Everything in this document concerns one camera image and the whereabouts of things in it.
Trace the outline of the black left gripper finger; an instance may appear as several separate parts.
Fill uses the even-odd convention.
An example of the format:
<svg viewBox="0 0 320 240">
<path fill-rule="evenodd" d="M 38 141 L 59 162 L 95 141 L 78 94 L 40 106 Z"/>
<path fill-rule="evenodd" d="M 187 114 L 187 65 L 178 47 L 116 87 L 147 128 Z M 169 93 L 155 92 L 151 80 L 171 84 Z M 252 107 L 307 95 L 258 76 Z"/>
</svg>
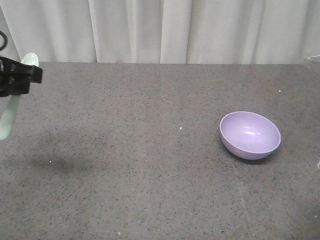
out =
<svg viewBox="0 0 320 240">
<path fill-rule="evenodd" d="M 25 95 L 30 91 L 30 83 L 42 83 L 43 69 L 0 57 L 0 96 Z"/>
</svg>

